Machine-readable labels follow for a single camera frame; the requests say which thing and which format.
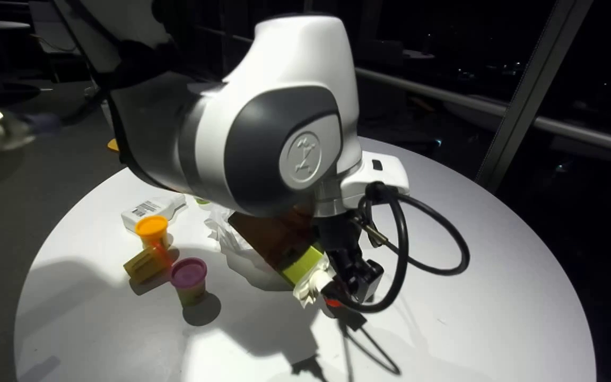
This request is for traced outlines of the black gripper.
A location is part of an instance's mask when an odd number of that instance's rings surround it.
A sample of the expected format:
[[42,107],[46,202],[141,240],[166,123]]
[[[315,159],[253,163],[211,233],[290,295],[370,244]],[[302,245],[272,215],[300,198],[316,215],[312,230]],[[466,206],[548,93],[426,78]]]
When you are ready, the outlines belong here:
[[362,256],[358,245],[360,225],[354,211],[327,215],[316,220],[321,247],[337,275],[337,288],[354,302],[364,302],[373,296],[385,266]]

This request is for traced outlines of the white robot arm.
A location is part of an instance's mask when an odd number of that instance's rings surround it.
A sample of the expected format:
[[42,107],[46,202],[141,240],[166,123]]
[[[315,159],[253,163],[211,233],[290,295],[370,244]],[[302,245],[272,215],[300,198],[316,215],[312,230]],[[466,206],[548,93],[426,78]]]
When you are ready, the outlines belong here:
[[263,20],[243,58],[219,82],[186,82],[153,67],[104,81],[121,161],[144,183],[191,193],[246,215],[315,211],[328,262],[316,285],[358,311],[388,308],[382,266],[362,256],[370,207],[395,207],[409,177],[393,154],[358,144],[352,51],[336,16]]

